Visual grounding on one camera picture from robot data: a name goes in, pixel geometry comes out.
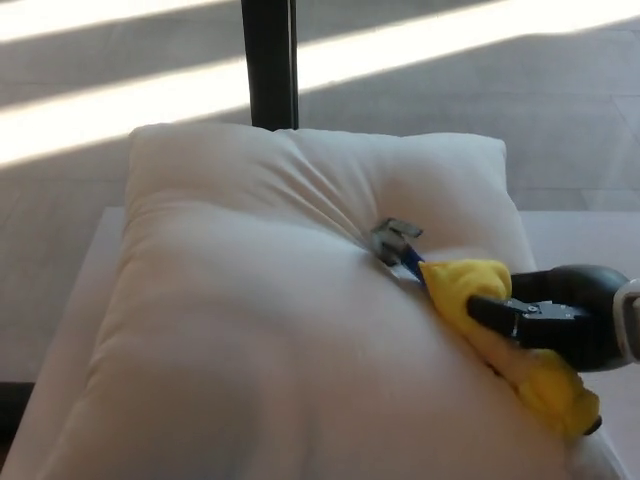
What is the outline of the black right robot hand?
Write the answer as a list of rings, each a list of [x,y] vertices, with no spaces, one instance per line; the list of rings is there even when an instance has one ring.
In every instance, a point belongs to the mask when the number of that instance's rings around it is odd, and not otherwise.
[[[608,371],[631,363],[614,315],[615,295],[628,283],[610,267],[565,265],[513,274],[506,299],[477,293],[466,308],[522,348],[555,352],[579,372]]]

